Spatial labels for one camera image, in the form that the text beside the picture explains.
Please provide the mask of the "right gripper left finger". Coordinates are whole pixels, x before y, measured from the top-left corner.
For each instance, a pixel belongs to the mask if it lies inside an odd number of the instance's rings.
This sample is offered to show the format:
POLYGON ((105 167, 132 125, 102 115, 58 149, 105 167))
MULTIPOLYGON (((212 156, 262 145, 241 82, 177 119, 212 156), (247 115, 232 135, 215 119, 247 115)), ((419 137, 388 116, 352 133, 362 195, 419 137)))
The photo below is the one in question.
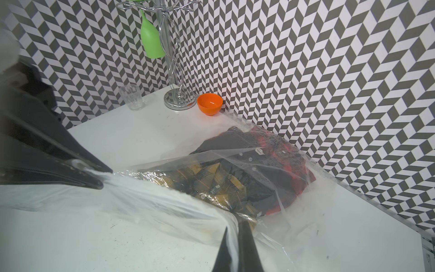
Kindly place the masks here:
POLYGON ((228 229, 226 228, 212 272, 231 272, 232 258, 227 246, 227 233, 228 229))

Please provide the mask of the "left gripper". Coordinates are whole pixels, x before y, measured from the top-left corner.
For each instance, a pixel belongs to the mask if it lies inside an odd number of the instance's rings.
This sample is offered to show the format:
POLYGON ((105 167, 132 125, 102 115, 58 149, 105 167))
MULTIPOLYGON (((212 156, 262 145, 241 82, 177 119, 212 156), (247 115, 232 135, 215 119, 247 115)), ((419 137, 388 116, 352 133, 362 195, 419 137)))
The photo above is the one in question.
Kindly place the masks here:
POLYGON ((20 58, 1 73, 1 185, 61 184, 103 189, 98 178, 59 160, 78 159, 94 170, 113 170, 81 146, 61 124, 52 86, 43 82, 35 65, 20 58))

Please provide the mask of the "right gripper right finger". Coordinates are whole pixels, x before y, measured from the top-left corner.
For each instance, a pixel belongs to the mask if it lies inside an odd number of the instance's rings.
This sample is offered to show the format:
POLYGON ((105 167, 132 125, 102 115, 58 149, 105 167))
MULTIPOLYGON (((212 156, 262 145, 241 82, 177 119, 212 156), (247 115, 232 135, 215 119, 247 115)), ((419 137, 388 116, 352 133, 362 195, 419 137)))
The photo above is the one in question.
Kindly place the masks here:
POLYGON ((264 272, 249 222, 238 215, 237 221, 239 228, 238 272, 264 272))

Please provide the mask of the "clear plastic vacuum bag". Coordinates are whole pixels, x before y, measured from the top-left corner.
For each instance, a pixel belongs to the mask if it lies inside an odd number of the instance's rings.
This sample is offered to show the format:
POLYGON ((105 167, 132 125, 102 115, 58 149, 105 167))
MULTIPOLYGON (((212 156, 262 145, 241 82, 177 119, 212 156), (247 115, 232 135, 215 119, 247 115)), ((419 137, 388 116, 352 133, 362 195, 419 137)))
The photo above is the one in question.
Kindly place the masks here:
POLYGON ((222 269, 325 272, 320 245, 336 181, 282 137, 245 120, 219 125, 192 153, 116 173, 79 160, 89 182, 1 186, 1 206, 25 211, 99 211, 202 244, 218 245, 222 269))

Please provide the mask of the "yellow plaid shirt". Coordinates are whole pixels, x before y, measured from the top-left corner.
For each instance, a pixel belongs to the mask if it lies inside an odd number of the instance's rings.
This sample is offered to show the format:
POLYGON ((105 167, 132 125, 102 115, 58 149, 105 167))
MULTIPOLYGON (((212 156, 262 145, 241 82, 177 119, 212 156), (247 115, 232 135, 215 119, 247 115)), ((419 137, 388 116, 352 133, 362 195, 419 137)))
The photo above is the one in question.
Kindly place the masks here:
POLYGON ((225 170, 222 163, 208 166, 197 163, 175 170, 141 169, 137 176, 238 215, 252 228, 258 223, 259 210, 248 200, 248 186, 225 170))

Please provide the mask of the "red black plaid shirt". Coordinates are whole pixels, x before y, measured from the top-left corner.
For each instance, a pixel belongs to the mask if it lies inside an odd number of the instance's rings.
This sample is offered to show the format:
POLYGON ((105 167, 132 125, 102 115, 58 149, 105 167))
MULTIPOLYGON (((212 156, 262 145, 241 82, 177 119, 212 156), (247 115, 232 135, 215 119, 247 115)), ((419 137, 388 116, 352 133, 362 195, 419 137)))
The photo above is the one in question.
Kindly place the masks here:
POLYGON ((306 166, 307 160, 299 149, 282 137, 260 127, 252 128, 249 133, 255 146, 263 151, 256 168, 278 194, 273 207, 266 210, 266 214, 271 215, 290 207, 316 177, 306 166))

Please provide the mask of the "clear glass cup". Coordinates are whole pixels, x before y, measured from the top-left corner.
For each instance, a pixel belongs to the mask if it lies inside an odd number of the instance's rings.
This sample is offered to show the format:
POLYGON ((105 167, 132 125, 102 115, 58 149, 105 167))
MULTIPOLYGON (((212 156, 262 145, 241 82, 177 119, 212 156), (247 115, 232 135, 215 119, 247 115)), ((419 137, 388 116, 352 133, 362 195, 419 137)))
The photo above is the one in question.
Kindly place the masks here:
POLYGON ((145 106, 142 91, 137 85, 128 84, 119 88, 119 94, 132 111, 139 111, 145 106))

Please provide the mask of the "chrome glass holder stand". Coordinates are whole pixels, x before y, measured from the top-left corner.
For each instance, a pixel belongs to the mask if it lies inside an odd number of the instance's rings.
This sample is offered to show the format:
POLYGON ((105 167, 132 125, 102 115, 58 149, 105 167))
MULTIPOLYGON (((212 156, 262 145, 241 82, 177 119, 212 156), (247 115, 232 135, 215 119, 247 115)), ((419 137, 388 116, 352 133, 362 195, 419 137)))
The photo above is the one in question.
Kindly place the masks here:
POLYGON ((145 12, 146 18, 159 31, 160 42, 165 52, 169 91, 163 98, 165 106, 174 111, 184 111, 195 106, 197 95, 188 90, 181 67, 180 31, 171 15, 179 11, 192 12, 191 8, 200 1, 120 1, 119 10, 137 9, 145 12))

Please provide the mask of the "green plastic wine glass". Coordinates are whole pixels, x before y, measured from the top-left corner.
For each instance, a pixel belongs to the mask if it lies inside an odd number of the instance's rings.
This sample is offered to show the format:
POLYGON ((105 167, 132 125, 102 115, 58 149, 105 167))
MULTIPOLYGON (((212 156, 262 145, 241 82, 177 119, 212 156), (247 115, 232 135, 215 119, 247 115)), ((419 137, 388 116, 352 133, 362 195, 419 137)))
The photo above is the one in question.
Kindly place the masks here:
POLYGON ((140 38, 147 57, 150 59, 165 57, 165 52, 160 42, 159 31, 146 18, 143 10, 140 10, 140 14, 142 17, 140 38))

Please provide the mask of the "orange bowl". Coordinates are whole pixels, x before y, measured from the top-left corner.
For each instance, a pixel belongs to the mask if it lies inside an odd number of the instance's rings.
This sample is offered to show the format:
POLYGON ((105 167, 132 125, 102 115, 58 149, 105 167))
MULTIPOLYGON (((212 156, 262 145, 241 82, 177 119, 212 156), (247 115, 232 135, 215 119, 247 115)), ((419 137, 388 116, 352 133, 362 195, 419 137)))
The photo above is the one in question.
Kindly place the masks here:
POLYGON ((202 113, 214 116, 223 106, 223 98, 217 94, 207 93, 198 96, 197 105, 202 113))

